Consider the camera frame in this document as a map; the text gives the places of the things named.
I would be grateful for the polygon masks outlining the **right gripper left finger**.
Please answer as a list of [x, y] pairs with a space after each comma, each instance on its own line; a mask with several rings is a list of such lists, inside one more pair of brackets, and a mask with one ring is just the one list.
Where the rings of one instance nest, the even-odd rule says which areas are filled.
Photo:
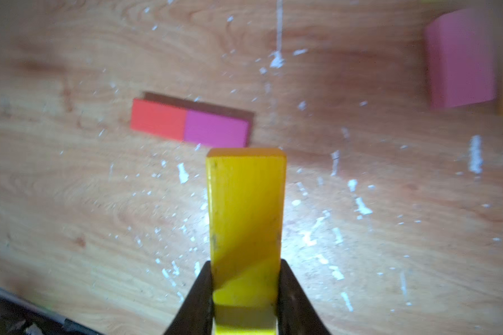
[[201, 268], [187, 297], [164, 335], [210, 335], [214, 320], [210, 261]]

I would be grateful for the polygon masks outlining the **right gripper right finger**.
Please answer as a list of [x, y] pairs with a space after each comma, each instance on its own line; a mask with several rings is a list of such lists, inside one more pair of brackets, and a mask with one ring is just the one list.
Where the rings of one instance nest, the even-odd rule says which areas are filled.
[[279, 273], [277, 328], [280, 335], [331, 335], [284, 259]]

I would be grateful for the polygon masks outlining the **long yellow block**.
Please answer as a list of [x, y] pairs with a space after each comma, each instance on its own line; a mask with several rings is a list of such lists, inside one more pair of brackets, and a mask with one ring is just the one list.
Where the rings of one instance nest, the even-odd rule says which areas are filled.
[[206, 174], [215, 334], [276, 334], [286, 155], [211, 149]]

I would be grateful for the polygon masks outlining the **small magenta block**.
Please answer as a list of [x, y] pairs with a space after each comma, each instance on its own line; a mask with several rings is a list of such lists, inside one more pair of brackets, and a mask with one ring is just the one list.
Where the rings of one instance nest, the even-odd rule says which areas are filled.
[[187, 111], [184, 141], [216, 148], [247, 146], [247, 121], [194, 110]]

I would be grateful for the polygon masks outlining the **small red block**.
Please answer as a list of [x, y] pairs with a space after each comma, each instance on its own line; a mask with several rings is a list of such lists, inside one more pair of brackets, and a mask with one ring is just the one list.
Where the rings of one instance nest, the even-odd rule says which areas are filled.
[[183, 141], [187, 111], [178, 107], [134, 99], [130, 127], [134, 131]]

